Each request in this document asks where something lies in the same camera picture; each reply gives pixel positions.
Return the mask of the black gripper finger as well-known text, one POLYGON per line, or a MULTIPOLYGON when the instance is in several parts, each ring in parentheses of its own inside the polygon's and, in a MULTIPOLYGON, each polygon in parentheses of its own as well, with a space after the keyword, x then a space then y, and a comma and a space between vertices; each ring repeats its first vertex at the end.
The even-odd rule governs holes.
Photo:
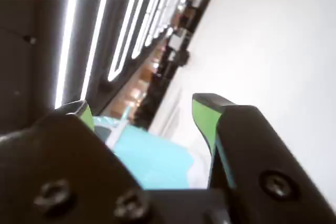
POLYGON ((149 197, 81 119, 1 137, 1 223, 157 223, 149 197))
POLYGON ((335 223, 335 213, 260 110, 214 93, 192 96, 230 223, 335 223))

